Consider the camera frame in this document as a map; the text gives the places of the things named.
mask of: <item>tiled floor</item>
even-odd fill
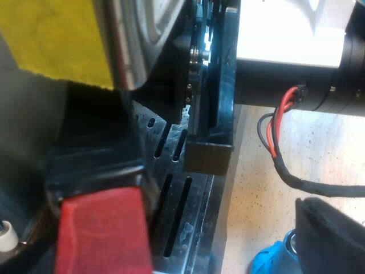
[[[259,142],[257,120],[270,110],[251,106],[242,110],[244,136],[230,202],[224,274],[246,273],[260,249],[294,228],[295,200],[310,196],[280,180]],[[365,118],[290,111],[281,133],[281,151],[292,174],[322,183],[365,184]],[[323,200],[365,224],[365,199]]]

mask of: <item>black cylindrical motor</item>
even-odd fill
[[[347,27],[339,68],[237,61],[235,103],[275,107],[291,86],[305,83],[300,109],[365,116],[365,8]]]

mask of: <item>blue object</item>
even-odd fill
[[[290,241],[295,231],[289,231],[283,241],[260,251],[253,259],[251,274],[302,274],[298,256]]]

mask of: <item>red handle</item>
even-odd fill
[[[56,274],[151,272],[139,188],[115,188],[62,202]]]

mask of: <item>cable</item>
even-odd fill
[[[294,109],[296,107],[295,104],[291,105],[291,106],[288,106],[287,109],[284,111],[284,113]],[[269,148],[269,145],[266,143],[266,141],[264,140],[263,136],[262,136],[262,132],[261,132],[261,124],[263,122],[263,120],[265,120],[266,118],[268,117],[272,117],[274,116],[274,113],[267,113],[267,114],[264,114],[263,116],[261,116],[261,118],[258,120],[257,122],[257,134],[258,134],[258,137],[260,138],[260,141],[261,143],[263,144],[263,146],[270,152],[270,148]]]
[[[268,144],[266,149],[271,153],[271,157],[274,162],[276,171],[280,178],[291,188],[295,188],[301,191],[305,191],[311,194],[317,194],[327,197],[348,197],[348,198],[360,198],[365,197],[365,186],[339,186],[332,184],[322,184],[311,182],[308,180],[302,180],[292,175],[286,168],[283,157],[279,149],[279,134],[280,125],[283,114],[293,108],[293,104],[301,103],[306,95],[306,89],[303,86],[295,86],[290,88],[283,96],[278,107],[275,108],[273,113],[265,114],[260,118],[257,125],[257,131],[262,143],[266,144],[261,134],[261,123],[262,121],[272,116],[273,118],[267,124],[266,137]]]

